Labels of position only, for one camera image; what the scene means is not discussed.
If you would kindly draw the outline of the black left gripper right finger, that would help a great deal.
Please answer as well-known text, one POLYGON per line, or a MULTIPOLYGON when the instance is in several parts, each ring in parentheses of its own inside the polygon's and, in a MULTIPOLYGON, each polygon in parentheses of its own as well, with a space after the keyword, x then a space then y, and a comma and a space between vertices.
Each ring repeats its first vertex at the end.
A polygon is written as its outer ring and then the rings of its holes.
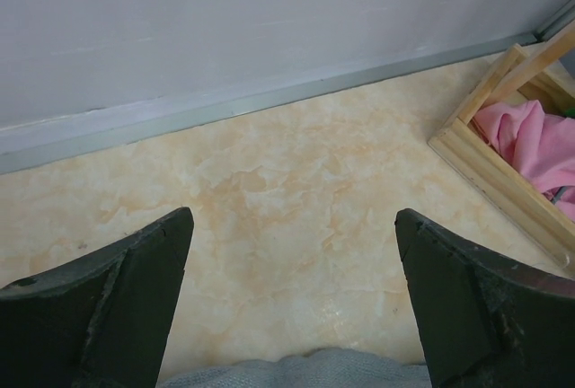
POLYGON ((435 387, 572 387, 574 282, 452 233, 417 211, 395 234, 435 387))

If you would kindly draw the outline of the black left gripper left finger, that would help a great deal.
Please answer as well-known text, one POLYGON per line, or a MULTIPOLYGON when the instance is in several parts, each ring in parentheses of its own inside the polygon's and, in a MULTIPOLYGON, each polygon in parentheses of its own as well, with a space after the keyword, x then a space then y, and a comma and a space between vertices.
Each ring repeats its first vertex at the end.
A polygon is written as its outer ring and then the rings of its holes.
POLYGON ((194 222, 143 229, 1 290, 3 387, 153 387, 194 222))

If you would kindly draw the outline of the grey-blue pillowcase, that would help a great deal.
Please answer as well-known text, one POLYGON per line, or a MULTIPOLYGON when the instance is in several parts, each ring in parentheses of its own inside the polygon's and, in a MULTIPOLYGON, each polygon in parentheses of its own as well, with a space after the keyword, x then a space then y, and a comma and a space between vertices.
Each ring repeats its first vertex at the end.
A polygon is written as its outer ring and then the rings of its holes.
POLYGON ((247 360, 176 375, 162 387, 430 387, 425 365, 349 348, 323 348, 278 361, 247 360))

